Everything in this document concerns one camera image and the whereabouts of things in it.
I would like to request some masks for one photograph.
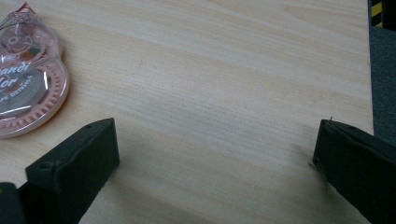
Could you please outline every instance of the wooden table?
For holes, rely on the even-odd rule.
[[[0,15],[17,1],[0,0]],[[373,129],[363,0],[46,0],[68,98],[0,140],[0,182],[115,118],[120,169],[81,223],[366,223],[309,165],[321,119]]]

